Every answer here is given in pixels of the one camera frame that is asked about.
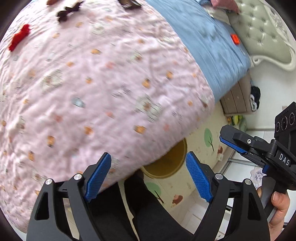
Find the wooden drawer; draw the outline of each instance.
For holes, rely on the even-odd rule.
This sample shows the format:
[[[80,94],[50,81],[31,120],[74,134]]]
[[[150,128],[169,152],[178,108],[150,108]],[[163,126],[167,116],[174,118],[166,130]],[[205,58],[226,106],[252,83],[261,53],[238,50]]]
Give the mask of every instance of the wooden drawer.
[[[224,95],[224,101],[228,110],[228,114],[237,113],[237,108],[235,106],[235,102],[234,102],[231,91],[229,91],[226,95]]]
[[[247,112],[246,104],[239,83],[236,83],[236,85],[232,87],[231,93],[235,102],[237,113]]]
[[[225,100],[224,100],[224,97],[221,98],[220,103],[222,105],[224,114],[225,115],[229,114],[228,109],[227,109],[227,105],[226,105]]]

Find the black pants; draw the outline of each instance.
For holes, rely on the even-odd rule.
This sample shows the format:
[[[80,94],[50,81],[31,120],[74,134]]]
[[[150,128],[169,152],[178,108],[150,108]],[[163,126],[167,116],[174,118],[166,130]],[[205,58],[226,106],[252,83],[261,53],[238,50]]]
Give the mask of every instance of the black pants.
[[[190,241],[192,234],[181,227],[133,175],[125,181],[125,192],[140,241]],[[89,204],[93,220],[104,241],[137,241],[131,228],[118,184],[106,189]]]

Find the silver screw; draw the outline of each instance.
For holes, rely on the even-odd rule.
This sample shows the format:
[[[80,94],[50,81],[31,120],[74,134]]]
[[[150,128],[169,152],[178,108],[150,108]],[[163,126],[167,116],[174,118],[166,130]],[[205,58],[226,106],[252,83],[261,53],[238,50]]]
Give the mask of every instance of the silver screw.
[[[220,173],[217,173],[217,174],[215,175],[215,178],[217,178],[218,180],[222,180],[222,179],[223,179],[223,175],[220,174]]]
[[[51,184],[52,183],[52,179],[47,179],[46,181],[45,181],[45,184],[46,185],[49,185],[49,184]]]
[[[250,179],[246,179],[246,180],[245,180],[245,183],[246,183],[247,185],[251,185],[251,184],[252,184],[252,181],[251,181]]]
[[[74,179],[75,180],[79,180],[79,179],[81,179],[82,178],[82,175],[81,174],[76,174],[75,176],[74,176]]]

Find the white wall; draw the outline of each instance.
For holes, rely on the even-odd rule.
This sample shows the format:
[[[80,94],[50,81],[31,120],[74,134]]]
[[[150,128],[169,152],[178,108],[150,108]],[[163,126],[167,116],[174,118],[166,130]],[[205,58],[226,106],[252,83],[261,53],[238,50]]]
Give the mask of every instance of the white wall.
[[[296,41],[291,32],[288,32],[291,45],[296,49]],[[261,90],[261,98],[258,111],[245,116],[247,127],[274,129],[274,118],[282,111],[282,106],[296,101],[296,70],[287,72],[276,65],[262,62],[252,68],[250,73],[255,86]]]

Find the fingernail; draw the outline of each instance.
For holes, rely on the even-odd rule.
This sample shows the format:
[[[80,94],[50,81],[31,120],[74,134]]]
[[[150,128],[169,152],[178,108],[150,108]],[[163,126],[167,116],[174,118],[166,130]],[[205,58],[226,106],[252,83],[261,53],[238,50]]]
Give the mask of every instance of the fingernail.
[[[277,202],[279,200],[279,193],[278,192],[274,192],[274,196],[272,197],[272,200],[274,200],[275,202]]]

